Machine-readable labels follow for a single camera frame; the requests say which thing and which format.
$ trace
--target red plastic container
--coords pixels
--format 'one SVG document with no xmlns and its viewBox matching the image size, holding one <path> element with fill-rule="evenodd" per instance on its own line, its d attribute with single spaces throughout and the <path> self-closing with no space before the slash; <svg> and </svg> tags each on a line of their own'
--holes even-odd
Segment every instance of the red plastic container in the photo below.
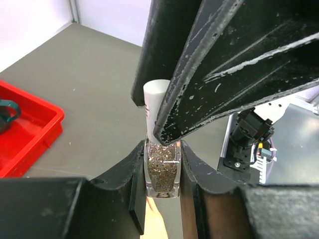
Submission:
<svg viewBox="0 0 319 239">
<path fill-rule="evenodd" d="M 0 177 L 20 177 L 62 133 L 63 110 L 0 81 L 0 98 L 16 102 L 21 116 L 0 134 Z"/>
</svg>

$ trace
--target dark green mug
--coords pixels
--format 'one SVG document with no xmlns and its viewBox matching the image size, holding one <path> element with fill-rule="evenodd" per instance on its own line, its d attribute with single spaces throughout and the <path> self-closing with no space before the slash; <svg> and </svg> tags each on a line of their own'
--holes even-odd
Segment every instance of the dark green mug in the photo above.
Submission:
<svg viewBox="0 0 319 239">
<path fill-rule="evenodd" d="M 15 115 L 11 116 L 8 108 L 15 111 Z M 8 100 L 0 100 L 0 133 L 10 128 L 11 122 L 19 118 L 21 109 L 16 102 Z"/>
</svg>

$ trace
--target scratched black surface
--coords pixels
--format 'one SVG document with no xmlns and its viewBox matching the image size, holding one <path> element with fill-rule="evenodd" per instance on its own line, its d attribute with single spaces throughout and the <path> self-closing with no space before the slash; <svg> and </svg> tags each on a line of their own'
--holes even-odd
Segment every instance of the scratched black surface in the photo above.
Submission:
<svg viewBox="0 0 319 239">
<path fill-rule="evenodd" d="M 203 0 L 185 44 L 182 39 L 173 41 L 176 34 L 164 35 L 166 43 L 172 40 L 170 48 L 184 45 L 176 68 L 172 63 L 176 54 L 147 57 L 160 49 L 144 52 L 140 60 L 140 67 L 148 71 L 143 78 L 137 75 L 135 86 L 158 78 L 162 67 L 154 62 L 159 58 L 170 62 L 167 79 L 174 72 L 154 130 L 159 141 L 169 144 L 209 121 L 318 84 L 319 44 L 318 36 L 313 35 L 319 32 L 317 10 L 316 0 Z M 178 17 L 183 10 L 175 11 Z M 163 24 L 171 29 L 175 20 L 171 16 L 170 23 Z M 312 40 L 298 47 L 239 66 L 311 35 Z M 148 49 L 153 49 L 147 38 Z M 229 71 L 236 66 L 237 71 Z M 134 102 L 141 105 L 137 99 L 143 93 L 133 93 Z"/>
</svg>

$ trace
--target gray table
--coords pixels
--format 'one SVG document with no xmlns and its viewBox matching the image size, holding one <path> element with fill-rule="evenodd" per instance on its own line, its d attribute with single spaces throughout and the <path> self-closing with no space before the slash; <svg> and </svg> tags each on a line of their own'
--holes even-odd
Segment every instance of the gray table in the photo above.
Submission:
<svg viewBox="0 0 319 239">
<path fill-rule="evenodd" d="M 27 177 L 98 176 L 145 137 L 143 109 L 130 98 L 141 48 L 73 24 L 0 73 L 0 79 L 63 108 L 63 134 Z M 185 138 L 216 168 L 227 118 Z M 179 199 L 156 200 L 169 238 L 181 239 Z"/>
</svg>

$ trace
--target glass bottle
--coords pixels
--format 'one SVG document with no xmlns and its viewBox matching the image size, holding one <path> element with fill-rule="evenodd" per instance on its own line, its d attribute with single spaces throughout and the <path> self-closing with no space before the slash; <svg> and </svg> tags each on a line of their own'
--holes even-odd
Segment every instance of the glass bottle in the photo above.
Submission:
<svg viewBox="0 0 319 239">
<path fill-rule="evenodd" d="M 150 142 L 146 136 L 144 173 L 147 196 L 151 198 L 178 197 L 180 170 L 180 140 L 168 146 L 162 146 Z"/>
</svg>

